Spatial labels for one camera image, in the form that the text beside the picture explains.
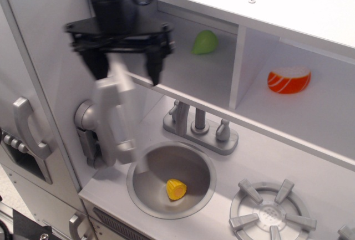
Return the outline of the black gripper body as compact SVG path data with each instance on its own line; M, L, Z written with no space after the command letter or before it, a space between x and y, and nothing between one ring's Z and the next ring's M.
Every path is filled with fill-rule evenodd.
M95 50L102 53L146 53L148 49L157 47L164 56L175 48L171 36L173 29L171 23L144 16L139 16L133 30L125 34L100 31L95 18L65 26L65 31L72 36L73 50L78 53Z

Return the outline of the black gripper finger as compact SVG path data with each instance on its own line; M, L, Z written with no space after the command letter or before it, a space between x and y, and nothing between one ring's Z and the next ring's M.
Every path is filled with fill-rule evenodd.
M79 52L84 63L96 80L104 79L108 76L109 63L107 56L100 50L85 50Z
M166 53L159 47L148 47L146 52L146 69L153 86L160 83L160 72L163 70L163 61Z

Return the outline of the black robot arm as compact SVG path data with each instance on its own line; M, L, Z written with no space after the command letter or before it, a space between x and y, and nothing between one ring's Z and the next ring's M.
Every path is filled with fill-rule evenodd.
M171 24L147 18L140 6L153 0L88 0L94 17L71 22L65 30L72 36L73 50L97 80L106 78L109 53L144 53L146 71L154 86L160 83L164 59L173 52Z

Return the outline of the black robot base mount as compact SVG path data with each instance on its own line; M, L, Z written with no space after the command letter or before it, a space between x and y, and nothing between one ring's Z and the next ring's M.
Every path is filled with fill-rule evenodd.
M42 227L15 209L1 210L1 239L57 239L47 227Z

